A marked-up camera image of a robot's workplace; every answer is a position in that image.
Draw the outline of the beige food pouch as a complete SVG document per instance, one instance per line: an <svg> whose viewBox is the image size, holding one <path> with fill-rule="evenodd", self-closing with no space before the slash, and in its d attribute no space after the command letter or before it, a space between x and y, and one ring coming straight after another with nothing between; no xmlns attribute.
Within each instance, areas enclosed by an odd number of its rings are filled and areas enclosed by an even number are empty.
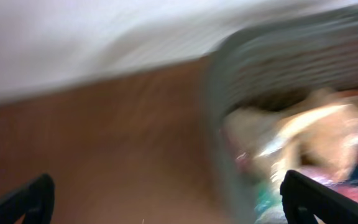
<svg viewBox="0 0 358 224"><path fill-rule="evenodd" d="M257 180L277 187L288 170L311 167L343 182L358 159L358 90L317 90L279 112L238 108L223 130L238 166Z"/></svg>

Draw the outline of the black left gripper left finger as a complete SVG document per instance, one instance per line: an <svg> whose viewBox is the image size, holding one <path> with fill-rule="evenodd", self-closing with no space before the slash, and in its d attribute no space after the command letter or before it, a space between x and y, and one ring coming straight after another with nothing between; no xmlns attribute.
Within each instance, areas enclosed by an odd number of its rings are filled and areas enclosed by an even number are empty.
<svg viewBox="0 0 358 224"><path fill-rule="evenodd" d="M54 181L42 174L0 197L0 223L50 224L54 203Z"/></svg>

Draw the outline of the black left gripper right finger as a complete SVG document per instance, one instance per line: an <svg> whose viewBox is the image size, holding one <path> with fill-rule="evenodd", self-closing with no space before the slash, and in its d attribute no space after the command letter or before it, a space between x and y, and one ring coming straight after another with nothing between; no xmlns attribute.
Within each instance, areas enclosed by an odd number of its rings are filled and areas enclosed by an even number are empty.
<svg viewBox="0 0 358 224"><path fill-rule="evenodd" d="M289 170L280 186L288 224L358 223L358 203L313 179Z"/></svg>

